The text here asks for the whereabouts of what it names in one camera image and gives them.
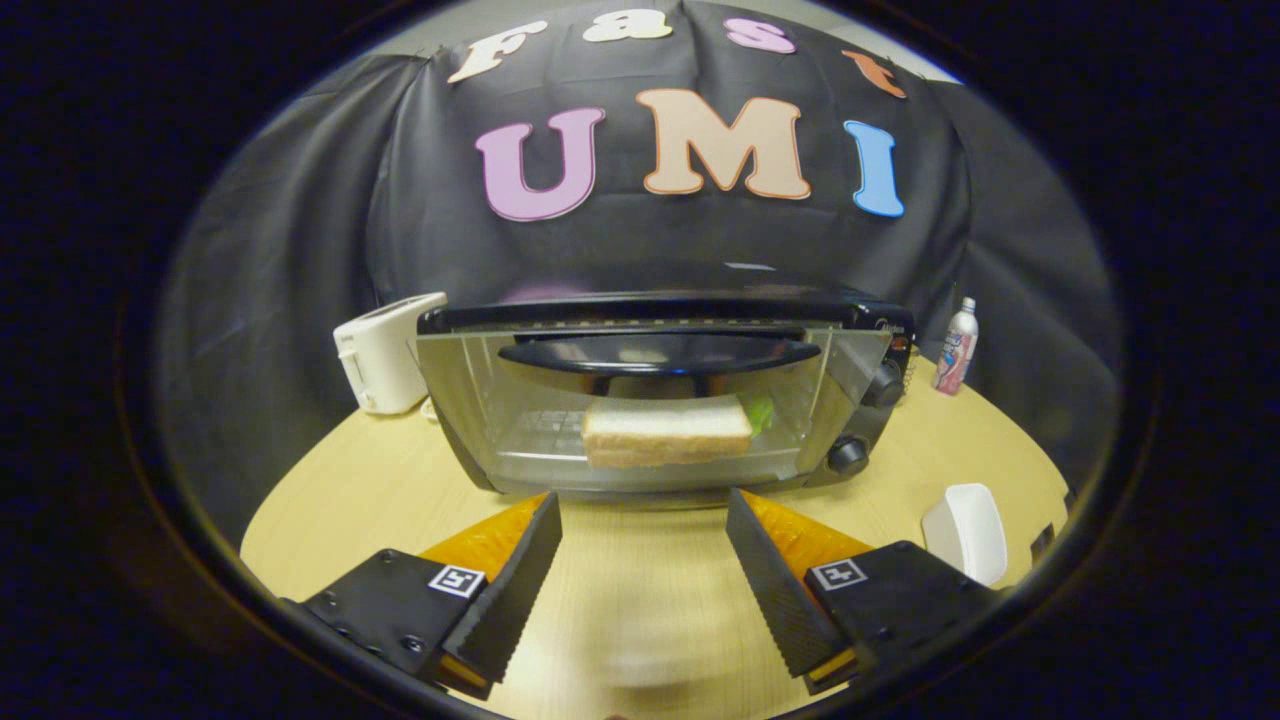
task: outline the beige letter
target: beige letter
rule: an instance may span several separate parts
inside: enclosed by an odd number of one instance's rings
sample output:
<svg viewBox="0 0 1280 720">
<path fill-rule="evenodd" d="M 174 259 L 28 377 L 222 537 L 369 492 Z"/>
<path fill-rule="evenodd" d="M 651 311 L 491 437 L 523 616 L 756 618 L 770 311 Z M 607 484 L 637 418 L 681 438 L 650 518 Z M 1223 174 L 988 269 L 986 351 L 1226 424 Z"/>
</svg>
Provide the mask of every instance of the beige letter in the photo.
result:
<svg viewBox="0 0 1280 720">
<path fill-rule="evenodd" d="M 667 37 L 667 14 L 660 10 L 618 10 L 595 18 L 595 24 L 586 28 L 582 40 L 588 42 L 607 42 L 626 37 L 653 38 Z"/>
<path fill-rule="evenodd" d="M 449 82 L 467 79 L 468 77 L 475 77 L 497 68 L 502 64 L 502 60 L 498 59 L 499 53 L 511 55 L 525 44 L 525 37 L 543 32 L 544 29 L 547 29 L 547 20 L 538 20 L 536 23 L 520 26 L 515 29 L 490 35 L 484 40 L 472 42 L 471 50 L 467 53 L 467 59 L 458 68 L 458 72 L 449 76 Z"/>
<path fill-rule="evenodd" d="M 721 190 L 733 187 L 746 158 L 754 155 L 748 190 L 764 197 L 809 197 L 809 183 L 800 177 L 795 133 L 800 109 L 795 105 L 753 97 L 733 126 L 726 127 L 690 90 L 645 90 L 636 95 L 636 102 L 653 110 L 658 135 L 658 168 L 644 179 L 649 192 L 687 195 L 701 190 L 703 177 L 689 167 L 689 151 L 694 150 Z"/>
</svg>

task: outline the wooden table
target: wooden table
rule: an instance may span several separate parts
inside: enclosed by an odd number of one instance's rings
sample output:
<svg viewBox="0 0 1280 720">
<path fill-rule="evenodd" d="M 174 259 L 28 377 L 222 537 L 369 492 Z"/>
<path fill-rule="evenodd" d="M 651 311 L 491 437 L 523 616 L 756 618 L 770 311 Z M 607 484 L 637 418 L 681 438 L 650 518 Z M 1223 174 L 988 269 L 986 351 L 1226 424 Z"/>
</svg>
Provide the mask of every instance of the wooden table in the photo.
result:
<svg viewBox="0 0 1280 720">
<path fill-rule="evenodd" d="M 920 518 L 943 489 L 984 483 L 1009 543 L 993 587 L 1012 584 L 1044 525 L 1061 532 L 1066 483 L 995 406 L 968 387 L 936 392 L 933 364 L 915 363 L 861 474 L 771 498 L 873 546 L 923 546 Z M 301 601 L 380 548 L 420 552 L 517 500 L 477 489 L 416 409 L 357 411 L 280 480 L 241 555 L 274 593 Z M 724 507 L 562 500 L 561 512 L 564 537 L 507 678 L 477 705 L 521 719 L 716 720 L 815 700 L 787 675 L 724 534 Z"/>
</svg>

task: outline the white bread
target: white bread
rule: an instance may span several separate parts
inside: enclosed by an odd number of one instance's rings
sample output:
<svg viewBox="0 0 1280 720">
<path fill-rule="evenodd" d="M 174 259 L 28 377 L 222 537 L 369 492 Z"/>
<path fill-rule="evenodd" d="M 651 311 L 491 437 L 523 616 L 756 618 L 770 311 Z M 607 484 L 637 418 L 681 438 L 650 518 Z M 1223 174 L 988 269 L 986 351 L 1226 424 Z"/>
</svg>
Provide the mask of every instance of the white bread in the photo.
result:
<svg viewBox="0 0 1280 720">
<path fill-rule="evenodd" d="M 732 395 L 691 400 L 598 397 L 582 420 L 593 468 L 707 462 L 745 454 L 751 423 Z"/>
</svg>

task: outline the spray bottle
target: spray bottle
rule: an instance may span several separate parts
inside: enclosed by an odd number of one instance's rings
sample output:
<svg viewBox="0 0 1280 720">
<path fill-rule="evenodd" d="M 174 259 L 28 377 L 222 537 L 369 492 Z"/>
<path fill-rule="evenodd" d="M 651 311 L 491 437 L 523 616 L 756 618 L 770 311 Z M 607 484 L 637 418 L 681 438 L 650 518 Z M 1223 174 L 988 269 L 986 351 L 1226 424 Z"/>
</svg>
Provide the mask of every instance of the spray bottle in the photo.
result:
<svg viewBox="0 0 1280 720">
<path fill-rule="evenodd" d="M 965 297 L 960 311 L 952 315 L 947 327 L 947 340 L 942 345 L 942 356 L 938 357 L 938 374 L 933 378 L 933 387 L 947 395 L 955 395 L 960 389 L 960 383 L 969 372 L 969 361 L 973 360 L 973 348 L 978 345 L 978 318 L 973 316 L 973 299 Z"/>
</svg>

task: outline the letter m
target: letter m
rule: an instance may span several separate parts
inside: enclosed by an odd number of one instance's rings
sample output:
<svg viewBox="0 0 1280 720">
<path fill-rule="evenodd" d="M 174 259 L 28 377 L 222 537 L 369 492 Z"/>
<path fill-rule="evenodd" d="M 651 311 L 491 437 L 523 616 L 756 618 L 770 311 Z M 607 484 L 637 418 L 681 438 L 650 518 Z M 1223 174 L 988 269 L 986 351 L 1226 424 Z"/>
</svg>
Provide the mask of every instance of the letter m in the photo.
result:
<svg viewBox="0 0 1280 720">
<path fill-rule="evenodd" d="M 800 109 L 790 102 L 753 97 L 732 126 L 726 126 L 707 101 L 690 90 L 646 90 L 636 102 L 653 110 L 658 167 L 644 179 L 649 192 L 686 195 L 703 187 L 703 176 L 690 167 L 690 150 L 721 190 L 737 182 L 746 159 L 755 168 L 746 188 L 764 197 L 801 200 L 809 183 L 800 177 L 795 123 Z"/>
</svg>

